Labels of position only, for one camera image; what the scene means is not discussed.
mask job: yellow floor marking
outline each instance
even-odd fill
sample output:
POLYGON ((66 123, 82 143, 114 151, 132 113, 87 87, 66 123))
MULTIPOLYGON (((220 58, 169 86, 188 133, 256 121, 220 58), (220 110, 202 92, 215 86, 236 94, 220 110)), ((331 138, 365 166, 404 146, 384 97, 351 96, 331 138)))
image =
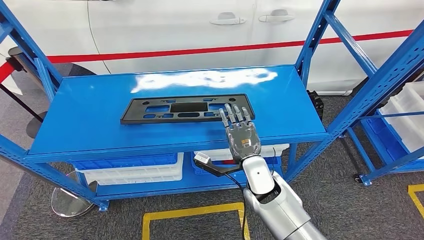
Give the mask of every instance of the yellow floor marking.
POLYGON ((421 216, 424 218, 424 207, 423 204, 421 204, 420 200, 418 199, 415 192, 421 192, 424 191, 424 184, 417 184, 417 185, 409 185, 408 186, 408 194, 411 197, 413 203, 415 204, 418 211, 421 213, 421 216))
MULTIPOLYGON (((195 216, 195 215, 213 214, 213 213, 221 213, 221 212, 228 212, 228 211, 235 211, 235 210, 238 211, 240 225, 242 226, 243 216, 245 214, 242 202, 220 204, 220 205, 213 205, 213 206, 194 207, 194 208, 171 210, 171 211, 148 212, 148 213, 145 213, 143 216, 141 239, 142 240, 150 239, 150 221, 152 220, 189 217, 189 216, 195 216)), ((247 219, 244 226, 244 238, 246 240, 251 239, 249 234, 249 226, 248 226, 247 219)))

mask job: gray robot hand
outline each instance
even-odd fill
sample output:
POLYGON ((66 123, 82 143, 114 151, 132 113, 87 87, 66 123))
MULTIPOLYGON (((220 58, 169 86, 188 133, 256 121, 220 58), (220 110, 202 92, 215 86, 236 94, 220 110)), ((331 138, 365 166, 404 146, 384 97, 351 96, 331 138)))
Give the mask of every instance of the gray robot hand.
POLYGON ((233 159, 238 163, 248 157, 259 155, 261 153, 261 142, 248 110, 242 107, 242 114, 237 105, 234 104, 232 107, 234 108, 235 115, 231 106, 228 103, 225 104, 231 125, 228 123, 227 116, 222 108, 219 109, 219 113, 224 123, 229 150, 233 159))

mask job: red barrier rope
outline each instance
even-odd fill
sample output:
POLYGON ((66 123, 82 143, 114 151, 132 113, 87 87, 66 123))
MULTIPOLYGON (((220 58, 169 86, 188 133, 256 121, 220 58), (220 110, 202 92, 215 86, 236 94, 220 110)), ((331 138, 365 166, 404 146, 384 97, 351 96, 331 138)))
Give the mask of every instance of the red barrier rope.
POLYGON ((8 62, 0 66, 0 84, 13 73, 15 69, 8 62))
MULTIPOLYGON (((356 35, 356 36, 353 36, 353 38, 356 41, 391 39, 391 38, 407 37, 412 32, 413 30, 391 31, 391 32, 356 35)), ((305 41, 287 41, 287 42, 275 42, 275 43, 264 43, 264 44, 222 46, 222 47, 182 49, 182 50, 169 50, 169 51, 147 51, 147 52, 86 54, 86 55, 60 55, 60 56, 48 56, 48 59, 54 64, 62 64, 62 63, 106 61, 106 60, 119 60, 119 59, 138 59, 138 58, 152 58, 152 57, 165 57, 165 56, 190 55, 190 54, 207 54, 207 53, 221 53, 221 52, 244 51, 244 50, 296 47, 296 46, 303 46, 304 43, 305 41)), ((338 37, 332 37, 332 38, 321 39, 319 43, 334 44, 334 43, 341 43, 341 40, 338 37)), ((13 72, 13 68, 9 63, 6 62, 2 66, 0 66, 0 83, 3 82, 12 72, 13 72)))

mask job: silver robotic arm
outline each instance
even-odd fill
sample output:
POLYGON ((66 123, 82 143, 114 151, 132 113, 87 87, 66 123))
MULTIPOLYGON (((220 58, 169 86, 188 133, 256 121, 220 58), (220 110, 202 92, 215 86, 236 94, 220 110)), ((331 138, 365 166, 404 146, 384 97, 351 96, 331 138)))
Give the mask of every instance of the silver robotic arm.
POLYGON ((244 199, 275 239, 326 240, 310 222, 311 218, 302 207, 298 195, 277 172, 270 172, 265 159, 260 156, 261 142, 247 109, 243 107, 242 113, 236 105, 232 107, 235 115, 230 105, 225 105, 230 124, 224 110, 220 109, 219 112, 229 149, 238 166, 230 170, 216 169, 210 158, 201 152, 194 157, 196 165, 216 176, 243 169, 248 182, 243 190, 244 199), (269 202, 261 203, 263 199, 273 196, 269 202))
POLYGON ((262 219, 271 234, 277 240, 326 240, 302 207, 302 200, 277 173, 270 173, 267 163, 260 156, 253 156, 243 161, 249 186, 243 190, 244 200, 262 219), (271 201, 262 204, 258 196, 269 195, 263 189, 276 191, 271 201))

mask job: robot finger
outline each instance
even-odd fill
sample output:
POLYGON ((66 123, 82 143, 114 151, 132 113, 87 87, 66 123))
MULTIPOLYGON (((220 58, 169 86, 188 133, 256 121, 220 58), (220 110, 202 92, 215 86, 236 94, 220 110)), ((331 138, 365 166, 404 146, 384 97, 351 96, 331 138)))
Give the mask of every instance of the robot finger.
POLYGON ((239 107, 235 104, 232 107, 234 108, 235 116, 237 117, 238 121, 240 123, 243 122, 244 119, 243 119, 242 112, 240 111, 239 107))
POLYGON ((221 114, 222 123, 224 123, 224 127, 228 128, 230 125, 228 124, 227 116, 225 116, 225 112, 222 108, 219 109, 219 114, 221 114))
POLYGON ((247 125, 249 125, 249 123, 252 121, 252 119, 251 119, 251 116, 249 115, 247 108, 242 107, 241 110, 243 111, 244 118, 246 119, 247 125))
POLYGON ((229 105, 228 103, 226 103, 224 106, 225 106, 225 108, 226 108, 226 111, 228 112, 229 121, 230 121, 232 124, 235 124, 235 123, 236 123, 236 118, 234 117, 234 113, 233 113, 233 111, 231 110, 230 105, 229 105))

